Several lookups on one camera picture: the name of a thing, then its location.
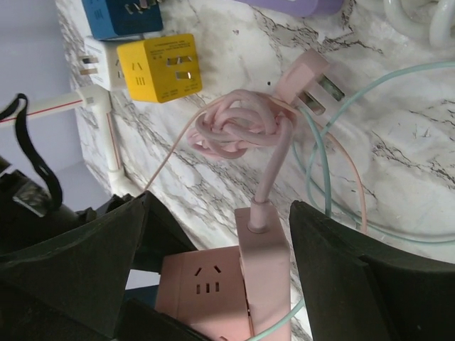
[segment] marble surface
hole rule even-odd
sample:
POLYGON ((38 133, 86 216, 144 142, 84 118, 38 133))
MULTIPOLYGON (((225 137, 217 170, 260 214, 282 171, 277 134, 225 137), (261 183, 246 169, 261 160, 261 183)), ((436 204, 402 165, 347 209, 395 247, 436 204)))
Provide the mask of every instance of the marble surface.
MULTIPOLYGON (((81 1, 57 0, 57 5, 72 84, 87 85, 90 80, 79 76, 77 60, 83 54, 82 39, 90 34, 81 1)), ((414 15, 425 20, 431 7, 423 5, 414 15)), ((198 107, 237 88, 272 93, 283 71, 309 48, 333 63, 328 75, 346 94, 402 67, 450 60, 455 52, 435 51, 425 42, 396 33, 384 18, 354 1, 347 1, 335 16, 307 19, 231 0, 166 0, 161 10, 165 30, 146 37, 192 33, 204 89, 167 104, 132 102, 127 92, 112 93, 122 160, 128 176, 139 185, 147 182, 198 107)), ((405 233, 455 234, 454 76, 453 70, 437 70, 393 80, 359 101, 334 127, 333 134, 363 179, 370 220, 405 233)), ((90 112, 77 113, 85 161, 108 188, 97 122, 90 112)), ((317 120, 325 123, 331 115, 327 112, 317 120)), ((307 160, 314 141, 303 122, 296 138, 307 160)), ((238 160, 212 162, 182 141, 151 190, 182 221, 199 247, 232 245, 237 242, 233 211, 248 205, 271 153, 264 148, 238 160)), ((335 196, 358 212, 350 169, 330 144, 328 154, 335 196)), ((314 177, 321 182, 319 162, 314 177)), ((307 200, 304 178, 291 153, 271 200, 289 237, 289 206, 293 200, 307 200)), ((350 223, 339 214, 336 217, 350 223)), ((453 244, 413 244, 371 233, 407 251, 455 262, 453 244)), ((292 301, 296 303, 301 289, 294 261, 292 268, 292 301)), ((306 311, 293 320, 293 334, 295 340, 311 339, 306 311)))

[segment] electrical plug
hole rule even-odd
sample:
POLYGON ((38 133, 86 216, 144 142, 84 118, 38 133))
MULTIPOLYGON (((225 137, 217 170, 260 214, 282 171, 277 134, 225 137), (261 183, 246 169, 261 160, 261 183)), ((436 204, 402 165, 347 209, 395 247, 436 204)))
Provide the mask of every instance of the electrical plug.
POLYGON ((239 248, 224 247, 165 257, 155 309, 211 340, 250 338, 239 248))
POLYGON ((87 67, 80 70, 81 75, 89 75, 93 83, 107 91, 126 89, 127 84, 120 66, 117 47, 125 41, 98 41, 86 37, 85 53, 82 63, 87 67))
MULTIPOLYGON (((291 249, 270 202, 263 208, 268 221, 263 233, 248 228, 251 209, 235 210, 240 263, 245 281, 250 318, 255 335, 280 321, 291 310, 291 249)), ((288 322, 263 340, 290 341, 288 322)))
POLYGON ((163 29, 155 0, 82 0, 92 35, 97 40, 163 29))
POLYGON ((278 81, 275 92, 294 107, 302 102, 316 115, 334 110, 345 94, 325 73, 330 64, 315 50, 300 55, 278 81))
POLYGON ((129 94, 136 101, 164 103, 202 89, 191 34, 135 41, 117 51, 129 94))

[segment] purple object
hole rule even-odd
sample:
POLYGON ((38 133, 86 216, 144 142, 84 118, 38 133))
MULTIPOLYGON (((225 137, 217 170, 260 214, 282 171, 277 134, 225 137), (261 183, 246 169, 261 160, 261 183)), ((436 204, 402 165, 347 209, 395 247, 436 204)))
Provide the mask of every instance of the purple object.
POLYGON ((236 0, 251 6, 264 7, 291 16, 305 17, 338 12, 343 0, 236 0))

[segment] electrical outlet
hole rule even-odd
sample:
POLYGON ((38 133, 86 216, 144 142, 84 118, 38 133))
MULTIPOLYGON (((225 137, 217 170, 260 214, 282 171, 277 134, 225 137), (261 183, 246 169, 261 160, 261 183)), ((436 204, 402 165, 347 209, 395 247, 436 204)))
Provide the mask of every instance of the electrical outlet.
POLYGON ((95 84, 108 91, 126 89, 117 47, 130 40, 98 41, 86 37, 84 42, 86 55, 80 59, 85 68, 81 69, 81 75, 89 75, 95 84))
POLYGON ((212 340, 251 337, 239 248, 165 257, 155 309, 212 340))
POLYGON ((132 99, 164 103, 202 89, 191 34, 135 41, 117 49, 132 99))
MULTIPOLYGON (((284 234, 278 211, 271 203, 267 210, 267 231, 248 229, 251 209, 235 210, 243 278, 250 318, 255 333, 278 323, 291 310, 291 250, 284 234)), ((291 323, 275 330, 267 341, 291 339, 291 323)))
POLYGON ((92 35, 98 40, 163 29, 159 5, 154 0, 82 0, 82 4, 92 35))

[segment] teal cable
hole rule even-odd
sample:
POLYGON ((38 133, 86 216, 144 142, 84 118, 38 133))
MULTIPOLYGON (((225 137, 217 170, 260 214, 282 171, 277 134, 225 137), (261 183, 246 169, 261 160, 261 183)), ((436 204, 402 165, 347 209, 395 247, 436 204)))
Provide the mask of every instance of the teal cable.
MULTIPOLYGON (((301 162, 300 158, 299 158, 299 155, 297 153, 297 149, 296 149, 296 143, 294 142, 292 144, 292 153, 294 154, 294 157, 297 161, 297 165, 299 166, 299 169, 300 171, 306 175, 306 169, 305 169, 305 166, 304 164, 301 162)), ((323 189, 321 187, 319 187, 319 185, 313 180, 313 178, 310 178, 310 181, 311 181, 311 184, 315 187, 315 189, 318 190, 319 193, 321 193, 322 195, 326 195, 325 192, 323 191, 323 189)), ((312 197, 310 197, 309 195, 309 200, 311 202, 312 205, 314 205, 315 208, 317 208, 318 210, 322 211, 322 209, 320 207, 318 207, 316 204, 313 204, 314 200, 312 197)), ((344 208, 341 204, 339 204, 338 202, 336 202, 334 199, 332 199, 332 204, 333 206, 335 206, 337 209, 339 209, 342 213, 344 213, 345 215, 347 215, 348 217, 350 217, 354 222, 356 222, 357 224, 362 224, 362 217, 355 214, 354 212, 350 211, 350 210, 347 210, 346 208, 344 208)), ((400 239, 400 240, 403 240, 403 241, 406 241, 406 242, 412 242, 412 243, 415 243, 415 244, 424 244, 424 245, 441 245, 441 244, 452 244, 455 240, 434 240, 434 241, 423 241, 421 239, 418 239, 419 237, 415 237, 415 238, 410 238, 409 235, 406 236, 405 234, 399 234, 398 232, 389 232, 387 231, 387 228, 386 227, 383 227, 379 224, 376 224, 374 222, 368 222, 368 226, 369 228, 372 228, 372 229, 375 229, 389 237, 392 237, 392 238, 395 238, 395 239, 400 239)))
MULTIPOLYGON (((314 137, 316 139, 316 143, 313 147, 313 151, 311 152, 311 155, 310 155, 310 159, 309 159, 309 167, 308 167, 308 170, 305 169, 304 165, 301 163, 300 159, 298 158, 297 156, 297 152, 296 152, 296 148, 295 148, 295 143, 293 144, 292 148, 293 148, 293 152, 294 152, 294 156, 296 157, 296 160, 298 161, 298 164, 300 166, 300 169, 302 171, 302 173, 304 174, 311 174, 311 167, 313 166, 313 163, 314 163, 314 158, 316 156, 316 150, 318 148, 321 148, 321 149, 324 149, 324 152, 325 152, 325 148, 324 148, 324 145, 323 143, 321 144, 321 147, 319 147, 319 144, 318 143, 318 138, 322 138, 327 134, 327 131, 331 128, 331 126, 336 122, 336 120, 339 118, 339 116, 342 115, 342 113, 344 113, 347 108, 349 108, 352 103, 354 103, 358 98, 362 97, 363 95, 365 95, 366 93, 368 93, 369 91, 371 91, 372 89, 374 89, 375 87, 377 87, 378 85, 381 85, 382 83, 384 82, 387 82, 388 80, 391 80, 395 77, 400 77, 400 76, 403 76, 403 75, 407 75, 407 74, 410 74, 410 73, 414 73, 414 72, 419 72, 419 71, 425 71, 425 70, 434 70, 434 69, 441 69, 441 68, 446 68, 446 67, 455 67, 455 62, 442 62, 442 63, 430 63, 430 64, 423 64, 423 65, 418 65, 418 66, 413 66, 413 67, 408 67, 406 69, 402 69, 402 70, 398 70, 398 71, 394 71, 394 72, 391 72, 390 74, 386 75, 386 76, 383 76, 381 78, 379 78, 378 80, 370 83, 367 87, 365 87, 363 90, 357 92, 355 95, 353 95, 351 98, 349 98, 345 104, 340 108, 340 110, 336 113, 336 115, 327 123, 327 125, 323 128, 323 130, 321 131, 321 133, 319 133, 318 129, 316 129, 316 133, 315 131, 313 130, 313 128, 311 127, 310 125, 310 128, 311 128, 311 131, 313 132, 314 134, 314 137)), ((308 112, 306 110, 303 111, 304 113, 304 116, 306 117, 305 114, 308 114, 308 112)), ((309 124, 310 122, 312 122, 314 124, 314 121, 311 117, 309 117, 311 120, 308 120, 309 124)), ((324 171, 324 174, 327 173, 328 176, 329 176, 329 183, 330 183, 330 172, 329 172, 329 168, 328 168, 328 163, 326 165, 323 164, 323 171, 324 171)), ((335 202, 334 200, 332 200, 331 198, 331 193, 330 193, 330 196, 328 195, 328 193, 324 193, 324 191, 314 182, 314 180, 311 178, 311 176, 307 176, 306 177, 306 188, 310 188, 309 186, 309 183, 312 183, 313 185, 315 185, 315 187, 318 189, 318 191, 322 194, 324 194, 326 196, 326 202, 327 202, 327 198, 330 198, 330 201, 333 202, 333 204, 338 208, 340 209, 342 212, 344 212, 345 214, 347 214, 348 216, 351 216, 352 215, 352 219, 355 220, 357 219, 358 221, 357 222, 360 222, 361 221, 361 218, 356 215, 355 213, 352 213, 348 210, 346 210, 345 208, 343 208, 341 205, 339 205, 337 202, 335 202)), ((325 176, 324 176, 324 187, 325 189, 331 189, 330 187, 327 187, 326 186, 326 179, 325 179, 325 176)), ((313 203, 314 202, 314 199, 312 198, 311 196, 311 191, 308 191, 308 194, 309 194, 309 199, 310 201, 313 203)), ((384 227, 381 227, 379 225, 376 225, 376 224, 373 224, 373 223, 369 223, 369 226, 372 227, 373 229, 377 229, 379 230, 380 232, 386 234, 386 235, 389 235, 391 237, 395 237, 395 238, 398 238, 398 239, 403 239, 403 240, 407 240, 407 241, 411 241, 411 242, 416 242, 416 243, 422 243, 422 244, 446 244, 446 243, 449 243, 449 242, 453 242, 455 241, 454 240, 451 240, 451 241, 440 241, 440 242, 421 242, 421 241, 417 241, 417 240, 412 240, 412 239, 409 239, 409 238, 406 238, 406 237, 401 237, 401 236, 398 236, 397 234, 395 233, 391 233, 391 232, 387 232, 384 230, 384 227)), ((285 325, 286 323, 288 323, 303 307, 305 306, 305 300, 304 299, 301 299, 293 308, 292 310, 286 315, 284 316, 278 323, 276 323, 275 325, 271 326, 270 328, 266 329, 265 331, 261 332, 260 334, 258 335, 255 335, 254 337, 251 337, 250 339, 248 339, 247 341, 259 341, 261 339, 263 339, 264 337, 267 337, 269 336, 270 334, 272 334, 275 330, 278 330, 280 327, 282 327, 283 325, 285 325)))
POLYGON ((283 325, 288 323, 298 312, 300 309, 302 309, 305 306, 305 301, 304 299, 301 299, 293 308, 291 311, 287 313, 286 316, 284 316, 278 323, 275 325, 271 326, 270 328, 264 330, 263 332, 259 333, 258 335, 255 335, 251 338, 249 338, 247 341, 258 341, 262 340, 264 337, 269 336, 272 334, 275 330, 278 330, 281 328, 283 325))
MULTIPOLYGON (((321 155, 321 164, 322 164, 323 179, 324 179, 324 189, 326 190, 326 194, 325 194, 325 199, 326 199, 325 213, 326 213, 326 216, 330 218, 331 215, 332 215, 332 184, 331 184, 331 180, 330 180, 330 171, 329 171, 330 168, 328 167, 326 148, 324 146, 324 142, 323 142, 322 136, 320 135, 319 130, 316 127, 316 124, 314 123, 314 120, 311 118, 311 116, 308 113, 308 111, 305 108, 303 108, 303 107, 300 109, 300 111, 304 115, 304 117, 306 118, 306 120, 308 122, 308 125, 310 126, 311 132, 313 133, 314 138, 316 140, 316 144, 318 146, 319 154, 321 155)), ((313 199, 313 195, 311 195, 311 183, 309 181, 305 182, 305 188, 306 188, 306 192, 308 193, 308 198, 310 199, 310 203, 314 207, 318 207, 316 202, 313 199)))
MULTIPOLYGON (((388 80, 391 80, 393 78, 396 78, 396 77, 401 77, 403 75, 408 75, 410 73, 414 73, 414 72, 420 72, 420 71, 425 71, 425 70, 434 70, 434 69, 441 69, 441 68, 446 68, 446 67, 455 67, 455 62, 441 62, 441 63, 430 63, 430 64, 423 64, 423 65, 417 65, 417 66, 413 66, 413 67, 408 67, 408 68, 405 68, 405 69, 402 69, 402 70, 398 70, 398 71, 394 71, 394 72, 391 72, 389 73, 388 75, 385 75, 381 78, 379 78, 378 80, 374 81, 374 82, 371 82, 367 87, 363 88, 362 90, 360 90, 359 92, 357 92, 355 95, 353 95, 351 98, 349 98, 344 104, 343 106, 340 108, 340 110, 338 110, 338 112, 336 113, 335 116, 332 117, 332 119, 327 123, 327 125, 323 128, 323 130, 321 131, 321 137, 324 137, 326 135, 326 133, 328 132, 328 130, 333 126, 333 124, 336 122, 336 120, 357 100, 359 99, 360 97, 364 96, 365 94, 367 94, 369 91, 375 89, 377 86, 381 85, 382 83, 384 82, 387 82, 388 80)), ((300 160, 298 157, 296 157, 296 159, 298 160, 298 164, 299 166, 301 166, 301 170, 303 173, 308 173, 308 174, 311 174, 311 167, 313 166, 314 164, 314 158, 316 156, 316 150, 319 148, 319 145, 316 143, 313 147, 313 151, 311 152, 311 155, 310 155, 310 159, 309 159, 309 164, 308 164, 308 169, 307 170, 303 170, 304 167, 303 165, 301 164, 300 160)), ((310 184, 310 183, 313 183, 313 184, 316 184, 313 179, 311 179, 310 176, 307 176, 306 177, 306 187, 310 184)), ((311 197, 311 192, 309 192, 309 198, 310 198, 310 201, 314 201, 313 198, 311 197)), ((340 205, 339 204, 335 204, 334 205, 337 206, 337 208, 341 209, 340 205)), ((359 221, 360 217, 358 215, 355 215, 354 213, 350 213, 350 214, 347 214, 348 216, 351 216, 352 215, 352 219, 356 222, 359 221)), ((371 222, 369 222, 369 226, 373 229, 376 229, 377 231, 383 233, 383 234, 386 234, 387 236, 390 236, 390 237, 394 237, 394 238, 397 238, 397 239, 401 239, 401 240, 405 240, 407 242, 414 242, 414 243, 417 243, 417 244, 448 244, 448 243, 452 243, 452 242, 455 242, 455 237, 454 236, 450 236, 449 239, 447 238, 444 238, 444 240, 434 240, 434 241, 428 241, 428 240, 421 240, 419 239, 419 237, 408 237, 406 236, 406 234, 399 234, 399 233, 396 233, 396 232, 391 232, 391 231, 387 231, 385 227, 382 227, 378 224, 373 224, 371 222)))

